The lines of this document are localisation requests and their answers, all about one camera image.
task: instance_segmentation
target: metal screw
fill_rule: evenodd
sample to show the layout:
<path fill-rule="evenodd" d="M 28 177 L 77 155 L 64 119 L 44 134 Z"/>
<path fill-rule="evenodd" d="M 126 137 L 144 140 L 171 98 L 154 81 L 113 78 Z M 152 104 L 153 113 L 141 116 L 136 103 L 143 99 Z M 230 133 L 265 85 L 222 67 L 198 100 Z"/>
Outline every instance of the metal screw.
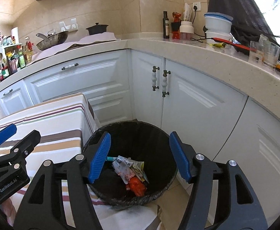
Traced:
<path fill-rule="evenodd" d="M 77 155 L 77 156 L 75 157 L 75 159 L 78 160 L 78 161 L 80 161 L 80 160 L 84 159 L 84 155 L 79 154 L 79 155 Z"/>
<path fill-rule="evenodd" d="M 236 166 L 236 165 L 237 165 L 237 163 L 236 163 L 234 160 L 230 160 L 228 163 L 229 163 L 231 166 Z"/>
<path fill-rule="evenodd" d="M 49 166 L 51 163 L 52 163 L 52 162 L 51 162 L 50 160 L 46 160 L 46 161 L 44 161 L 43 165 L 44 165 L 45 167 L 47 167 L 47 166 Z"/>
<path fill-rule="evenodd" d="M 204 156 L 202 154 L 197 154 L 196 159 L 198 160 L 204 160 Z"/>

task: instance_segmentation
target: countertop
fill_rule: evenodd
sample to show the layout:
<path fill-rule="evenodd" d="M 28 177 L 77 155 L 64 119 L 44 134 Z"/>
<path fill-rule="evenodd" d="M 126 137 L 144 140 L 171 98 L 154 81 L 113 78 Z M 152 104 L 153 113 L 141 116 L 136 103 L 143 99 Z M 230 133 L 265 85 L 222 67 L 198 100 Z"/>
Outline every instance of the countertop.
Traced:
<path fill-rule="evenodd" d="M 234 48 L 219 49 L 200 42 L 161 38 L 129 39 L 100 43 L 68 50 L 31 64 L 0 83 L 0 91 L 45 68 L 72 59 L 114 51 L 133 49 L 194 68 L 249 95 L 280 119 L 280 76 L 248 63 L 248 56 Z"/>

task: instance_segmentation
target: wall outlet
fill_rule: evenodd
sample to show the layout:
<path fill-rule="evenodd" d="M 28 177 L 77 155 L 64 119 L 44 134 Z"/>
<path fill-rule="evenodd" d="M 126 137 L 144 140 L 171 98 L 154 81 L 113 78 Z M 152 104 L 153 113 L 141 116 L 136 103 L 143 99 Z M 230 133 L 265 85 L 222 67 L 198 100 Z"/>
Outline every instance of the wall outlet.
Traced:
<path fill-rule="evenodd" d="M 201 11 L 201 2 L 194 2 L 194 3 L 193 3 L 193 6 L 192 6 L 192 10 L 193 10 L 193 11 L 194 11 L 194 9 L 193 9 L 194 5 L 196 5 L 197 8 L 198 8 L 196 11 Z"/>

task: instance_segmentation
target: tile floor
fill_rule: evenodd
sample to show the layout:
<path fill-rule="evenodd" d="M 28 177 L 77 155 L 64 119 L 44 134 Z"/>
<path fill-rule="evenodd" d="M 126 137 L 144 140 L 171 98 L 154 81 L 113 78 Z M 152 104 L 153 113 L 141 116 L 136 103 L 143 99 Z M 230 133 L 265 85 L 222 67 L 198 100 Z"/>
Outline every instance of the tile floor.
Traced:
<path fill-rule="evenodd" d="M 177 179 L 170 188 L 152 203 L 161 207 L 161 221 L 167 230 L 177 230 L 189 201 L 189 195 Z"/>

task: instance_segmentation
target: dark glass bottle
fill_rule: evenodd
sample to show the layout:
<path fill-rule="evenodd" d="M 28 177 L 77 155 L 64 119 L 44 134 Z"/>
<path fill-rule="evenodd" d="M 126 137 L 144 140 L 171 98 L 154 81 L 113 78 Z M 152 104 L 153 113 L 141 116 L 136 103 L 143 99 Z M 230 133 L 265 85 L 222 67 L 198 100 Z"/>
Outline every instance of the dark glass bottle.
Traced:
<path fill-rule="evenodd" d="M 163 12 L 163 38 L 169 39 L 170 38 L 170 29 L 169 29 L 169 18 L 168 12 Z"/>

